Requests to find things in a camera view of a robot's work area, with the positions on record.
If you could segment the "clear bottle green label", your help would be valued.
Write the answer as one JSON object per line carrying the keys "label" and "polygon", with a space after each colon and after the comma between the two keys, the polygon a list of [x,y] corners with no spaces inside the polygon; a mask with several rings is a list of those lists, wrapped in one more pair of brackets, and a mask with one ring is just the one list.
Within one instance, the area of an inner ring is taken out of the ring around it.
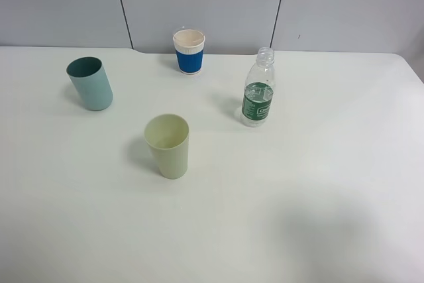
{"label": "clear bottle green label", "polygon": [[276,86],[274,50],[262,47],[245,84],[241,119],[247,127],[259,127],[267,119]]}

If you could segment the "light green plastic cup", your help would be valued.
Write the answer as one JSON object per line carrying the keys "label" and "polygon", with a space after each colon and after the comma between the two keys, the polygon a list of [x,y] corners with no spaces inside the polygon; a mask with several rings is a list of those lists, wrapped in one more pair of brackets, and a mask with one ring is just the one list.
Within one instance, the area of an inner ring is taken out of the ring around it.
{"label": "light green plastic cup", "polygon": [[175,114],[153,118],[145,127],[144,139],[163,177],[181,178],[187,171],[189,125]]}

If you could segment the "blue sleeved paper cup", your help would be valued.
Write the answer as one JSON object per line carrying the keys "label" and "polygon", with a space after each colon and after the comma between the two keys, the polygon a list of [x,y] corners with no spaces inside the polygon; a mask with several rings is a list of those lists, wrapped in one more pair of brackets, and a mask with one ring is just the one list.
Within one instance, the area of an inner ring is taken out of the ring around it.
{"label": "blue sleeved paper cup", "polygon": [[196,74],[201,70],[205,35],[195,29],[182,28],[173,34],[174,48],[180,70]]}

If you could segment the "teal plastic cup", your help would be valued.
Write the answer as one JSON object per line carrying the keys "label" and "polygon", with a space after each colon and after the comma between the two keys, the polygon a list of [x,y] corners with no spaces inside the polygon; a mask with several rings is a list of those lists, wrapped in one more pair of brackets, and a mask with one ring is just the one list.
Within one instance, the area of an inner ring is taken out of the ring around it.
{"label": "teal plastic cup", "polygon": [[88,110],[102,111],[112,104],[113,92],[100,59],[78,58],[67,66],[66,73]]}

